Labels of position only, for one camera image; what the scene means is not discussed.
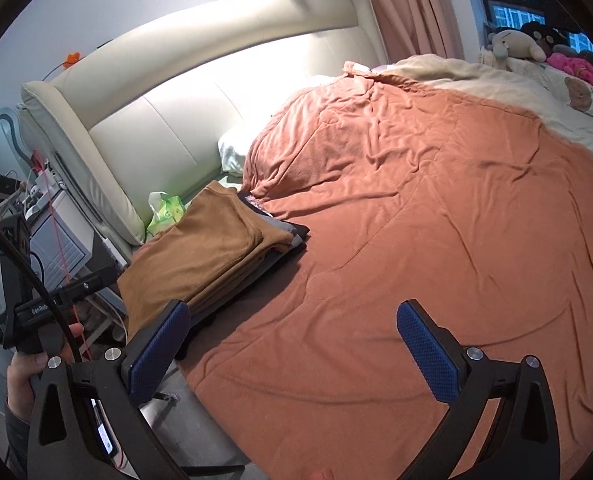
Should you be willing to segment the person left hand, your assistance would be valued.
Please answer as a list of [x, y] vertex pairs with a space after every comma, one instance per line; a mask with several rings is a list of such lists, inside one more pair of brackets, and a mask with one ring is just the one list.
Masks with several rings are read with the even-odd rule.
[[16, 352], [7, 368], [7, 406], [16, 418], [32, 419], [35, 393], [31, 378], [46, 370], [50, 356], [46, 352], [25, 354]]

